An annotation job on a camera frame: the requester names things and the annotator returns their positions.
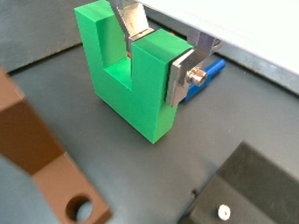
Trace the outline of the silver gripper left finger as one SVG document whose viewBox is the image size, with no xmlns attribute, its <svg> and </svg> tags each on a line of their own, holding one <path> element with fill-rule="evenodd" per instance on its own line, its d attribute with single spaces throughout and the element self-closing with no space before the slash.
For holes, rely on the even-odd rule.
<svg viewBox="0 0 299 224">
<path fill-rule="evenodd" d="M 146 9 L 137 0 L 108 0 L 116 20 L 126 36 L 126 49 L 131 53 L 131 45 L 155 30 L 150 27 Z"/>
</svg>

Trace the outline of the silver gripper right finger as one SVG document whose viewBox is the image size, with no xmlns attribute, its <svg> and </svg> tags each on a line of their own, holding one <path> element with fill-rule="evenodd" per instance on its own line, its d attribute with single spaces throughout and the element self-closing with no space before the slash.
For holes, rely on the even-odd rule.
<svg viewBox="0 0 299 224">
<path fill-rule="evenodd" d="M 221 49 L 223 42 L 206 32 L 190 29 L 187 34 L 189 49 L 173 62 L 166 102 L 175 107 L 187 96 L 190 85 L 201 86 L 207 80 L 202 70 L 203 61 Z"/>
</svg>

